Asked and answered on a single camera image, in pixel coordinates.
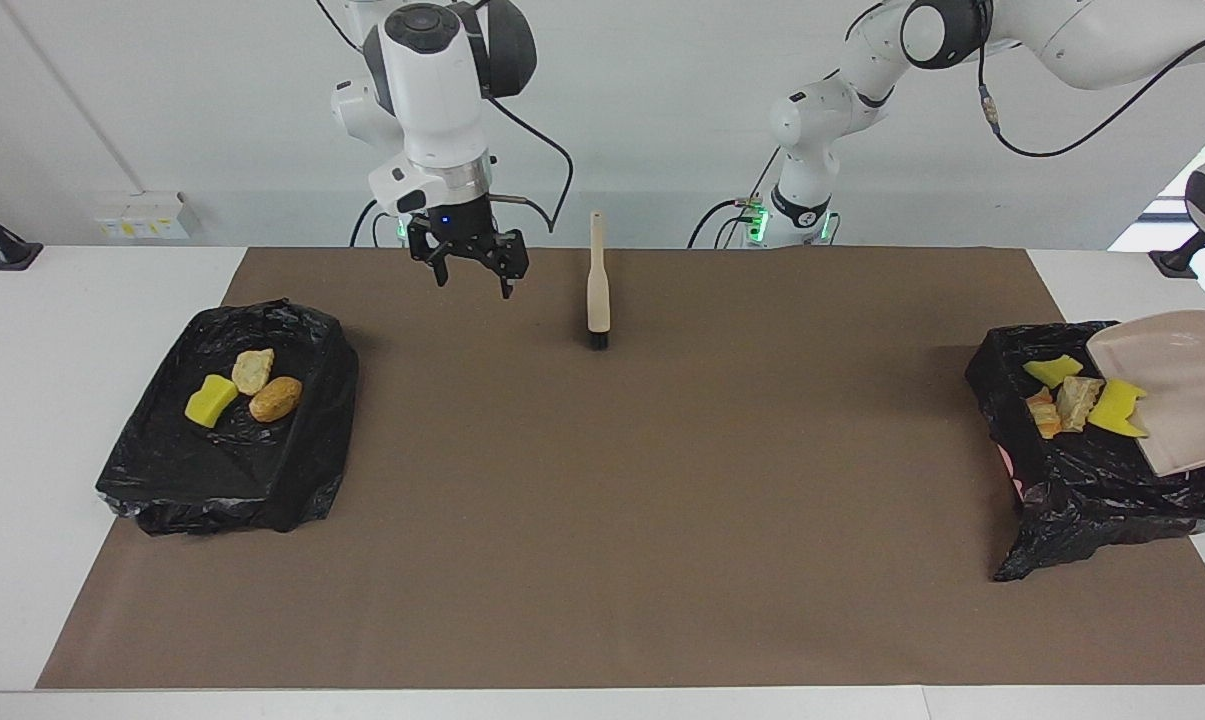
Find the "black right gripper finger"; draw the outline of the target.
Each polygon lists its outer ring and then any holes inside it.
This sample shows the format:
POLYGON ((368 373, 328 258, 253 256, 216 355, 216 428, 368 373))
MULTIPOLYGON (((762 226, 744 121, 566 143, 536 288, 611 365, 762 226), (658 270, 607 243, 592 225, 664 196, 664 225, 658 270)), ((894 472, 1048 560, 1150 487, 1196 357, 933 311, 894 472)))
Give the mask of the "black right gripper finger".
POLYGON ((515 283, 525 277, 530 266, 524 234, 521 231, 483 234, 480 237, 480 264, 496 275, 502 299, 511 299, 515 283))
POLYGON ((446 287, 448 282, 446 258, 448 256, 449 242, 434 237, 429 222, 408 222, 407 247, 415 261, 433 268, 437 287, 446 287))

